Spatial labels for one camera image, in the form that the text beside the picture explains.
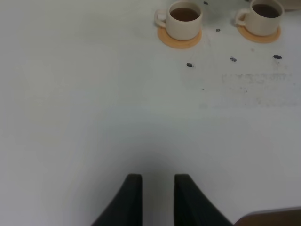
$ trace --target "table surface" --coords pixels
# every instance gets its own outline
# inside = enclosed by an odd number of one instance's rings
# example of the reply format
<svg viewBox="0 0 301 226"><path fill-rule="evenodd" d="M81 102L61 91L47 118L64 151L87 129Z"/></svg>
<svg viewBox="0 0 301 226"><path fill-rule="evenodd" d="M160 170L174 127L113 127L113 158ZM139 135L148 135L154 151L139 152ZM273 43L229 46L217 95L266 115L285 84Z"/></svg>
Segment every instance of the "table surface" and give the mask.
<svg viewBox="0 0 301 226"><path fill-rule="evenodd" d="M145 226L173 225L175 173L231 222L301 205L301 12L257 44L248 2L207 2L186 50L157 37L170 0L1 2L0 225L89 225L128 173Z"/></svg>

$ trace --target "smudge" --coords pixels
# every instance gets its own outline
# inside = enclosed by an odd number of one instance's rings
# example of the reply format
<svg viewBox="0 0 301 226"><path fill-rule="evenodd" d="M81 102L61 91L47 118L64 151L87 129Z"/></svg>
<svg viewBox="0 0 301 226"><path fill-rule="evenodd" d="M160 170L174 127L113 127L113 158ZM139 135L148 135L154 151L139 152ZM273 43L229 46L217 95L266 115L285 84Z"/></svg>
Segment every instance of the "smudge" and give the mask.
<svg viewBox="0 0 301 226"><path fill-rule="evenodd" d="M277 60L280 60L280 59L282 59L282 57L281 56L279 56L279 55L274 55L273 56L275 59L277 59Z"/></svg>
<svg viewBox="0 0 301 226"><path fill-rule="evenodd" d="M236 61L237 61L237 59L235 59L235 58L232 57L232 56L230 57L230 60L233 61L233 62L236 62Z"/></svg>

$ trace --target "coffee cup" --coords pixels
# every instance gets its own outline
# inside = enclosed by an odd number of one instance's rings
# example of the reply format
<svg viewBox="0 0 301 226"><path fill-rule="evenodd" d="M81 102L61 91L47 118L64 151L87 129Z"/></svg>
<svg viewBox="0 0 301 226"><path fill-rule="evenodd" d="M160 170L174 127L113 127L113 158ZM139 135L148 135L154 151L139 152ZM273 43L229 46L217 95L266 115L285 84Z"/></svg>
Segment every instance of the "coffee cup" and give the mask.
<svg viewBox="0 0 301 226"><path fill-rule="evenodd" d="M158 15L166 15L166 22L159 20ZM189 1L177 1L168 10L157 10L155 22L166 29L174 39L184 41L193 39L200 32L203 12L199 5Z"/></svg>
<svg viewBox="0 0 301 226"><path fill-rule="evenodd" d="M237 12L235 22L254 35L268 36L277 31L283 14L284 9L276 0L253 0L250 8Z"/></svg>

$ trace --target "orange coaster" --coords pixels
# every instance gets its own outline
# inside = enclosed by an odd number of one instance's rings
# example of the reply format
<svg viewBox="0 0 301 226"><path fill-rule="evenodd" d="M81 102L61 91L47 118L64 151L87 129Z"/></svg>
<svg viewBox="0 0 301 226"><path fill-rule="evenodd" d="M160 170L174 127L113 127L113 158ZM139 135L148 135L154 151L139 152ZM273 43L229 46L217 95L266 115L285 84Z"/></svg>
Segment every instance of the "orange coaster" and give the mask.
<svg viewBox="0 0 301 226"><path fill-rule="evenodd" d="M202 39L202 31L198 33L196 37L187 41L179 41L170 37L165 28L158 28L158 37L165 45L172 48L190 48L198 44L198 42Z"/></svg>
<svg viewBox="0 0 301 226"><path fill-rule="evenodd" d="M254 41L257 43L271 43L276 41L279 36L281 35L281 29L280 27L277 28L277 31L274 34L268 35L268 36L257 36L252 33L250 33L245 27L238 26L237 27L239 33L244 36L246 39L249 39L250 41Z"/></svg>

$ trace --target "black object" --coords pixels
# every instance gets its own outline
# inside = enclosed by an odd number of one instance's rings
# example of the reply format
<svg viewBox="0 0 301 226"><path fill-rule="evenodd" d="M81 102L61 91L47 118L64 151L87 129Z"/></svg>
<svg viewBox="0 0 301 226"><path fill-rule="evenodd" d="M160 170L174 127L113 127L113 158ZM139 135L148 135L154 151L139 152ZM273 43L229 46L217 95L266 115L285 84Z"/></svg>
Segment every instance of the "black object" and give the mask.
<svg viewBox="0 0 301 226"><path fill-rule="evenodd" d="M174 177L174 225L233 226L188 174L177 174Z"/></svg>
<svg viewBox="0 0 301 226"><path fill-rule="evenodd" d="M92 226L142 226L142 177L129 174Z"/></svg>

